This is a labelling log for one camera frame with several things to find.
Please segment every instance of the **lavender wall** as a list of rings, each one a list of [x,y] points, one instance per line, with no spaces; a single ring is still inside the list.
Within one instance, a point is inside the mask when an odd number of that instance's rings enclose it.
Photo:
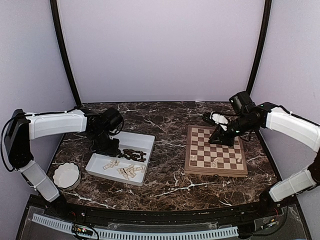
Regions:
[[[0,7],[0,127],[13,111],[58,111],[74,106],[61,61],[49,0],[1,1]],[[47,169],[61,136],[32,143],[32,152]],[[0,163],[1,239],[16,239],[29,194],[22,176]]]
[[[272,2],[270,23],[252,98],[272,102],[320,123],[320,4],[317,0]],[[309,165],[315,153],[281,133],[264,139],[283,178]],[[313,239],[320,238],[320,188],[298,196]]]
[[[246,88],[264,0],[58,2],[83,102],[227,101]]]

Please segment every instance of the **camera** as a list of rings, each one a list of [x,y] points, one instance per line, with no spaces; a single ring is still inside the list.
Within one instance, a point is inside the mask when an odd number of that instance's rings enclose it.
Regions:
[[[256,106],[246,91],[238,92],[229,98],[232,108],[238,116],[248,114],[250,110]]]

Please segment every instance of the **black frame pole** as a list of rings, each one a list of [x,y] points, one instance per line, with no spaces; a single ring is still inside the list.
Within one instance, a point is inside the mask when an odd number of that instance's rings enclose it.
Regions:
[[[272,0],[265,0],[265,2],[264,2],[264,10],[263,10],[263,17],[262,17],[258,45],[256,47],[256,52],[255,52],[255,56],[254,56],[254,61],[253,61],[249,81],[246,86],[246,91],[248,92],[249,95],[251,94],[252,89],[255,84],[262,52],[263,52],[264,45],[265,45],[265,40],[266,40],[267,30],[268,30],[268,23],[269,23],[270,12],[271,12],[271,3],[272,3]]]
[[[53,18],[53,24],[54,24],[54,29],[55,29],[55,34],[56,34],[56,39],[58,41],[59,49],[60,49],[60,54],[62,58],[62,62],[64,65],[64,70],[66,73],[66,76],[68,78],[68,82],[72,91],[72,95],[75,101],[75,104],[77,106],[82,105],[79,92],[76,86],[76,82],[74,79],[74,76],[71,71],[71,66],[69,63],[69,58],[67,54],[67,49],[64,41],[64,36],[61,28],[61,22],[60,22],[60,17],[59,17],[59,10],[58,10],[58,3],[57,0],[50,0],[50,5],[51,5],[51,12],[52,12],[52,18]]]

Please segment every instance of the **chess piece pile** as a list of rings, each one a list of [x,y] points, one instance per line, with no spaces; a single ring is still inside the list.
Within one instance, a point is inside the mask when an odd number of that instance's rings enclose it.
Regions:
[[[127,160],[133,160],[136,162],[144,163],[146,161],[146,159],[144,158],[145,155],[147,155],[147,154],[143,151],[138,151],[138,150],[133,150],[133,149],[123,149],[123,153],[120,152],[117,157],[119,159],[125,158]]]
[[[108,168],[113,168],[114,166],[118,166],[119,165],[119,161],[118,160],[111,160],[110,163],[108,163],[107,165],[103,166],[104,170],[107,170]]]
[[[146,166],[142,165],[142,166],[138,166],[135,167],[134,165],[130,165],[128,167],[124,167],[124,168],[118,168],[117,171],[119,172],[119,174],[121,174],[125,179],[129,180],[129,176],[131,178],[134,178],[137,174],[136,172],[141,171],[142,173],[145,172]]]

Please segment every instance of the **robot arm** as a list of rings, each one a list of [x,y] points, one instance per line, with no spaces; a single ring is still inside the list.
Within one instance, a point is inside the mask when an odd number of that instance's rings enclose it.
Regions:
[[[273,202],[280,202],[286,197],[320,184],[320,127],[318,124],[270,102],[255,105],[245,91],[237,93],[229,101],[239,117],[230,121],[226,129],[218,123],[215,132],[210,136],[211,144],[232,146],[236,136],[262,127],[296,139],[318,153],[311,165],[272,186],[267,194],[263,194],[264,197],[267,195],[267,198],[271,198]],[[204,114],[203,120],[212,124],[209,113]]]
[[[93,140],[93,152],[115,156],[119,151],[119,140],[111,139],[110,135],[116,134],[112,132],[114,130],[121,131],[123,124],[123,117],[114,108],[101,114],[86,108],[59,113],[24,113],[22,109],[17,109],[4,136],[4,145],[12,167],[19,171],[45,200],[60,205],[61,208],[61,201],[65,202],[65,199],[34,161],[30,140],[55,134],[86,132]]]

